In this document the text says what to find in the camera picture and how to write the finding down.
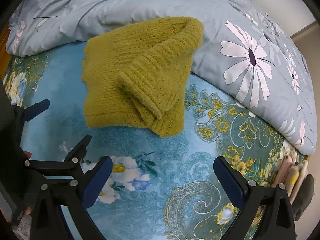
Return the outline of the person's left hand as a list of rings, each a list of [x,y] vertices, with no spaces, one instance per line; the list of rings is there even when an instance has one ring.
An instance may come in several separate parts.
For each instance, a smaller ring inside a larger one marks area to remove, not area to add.
[[[31,158],[32,154],[30,152],[24,151],[24,153],[25,153],[25,155],[27,156],[28,159]],[[28,206],[23,216],[26,217],[26,216],[30,215],[31,212],[32,212],[32,209]]]

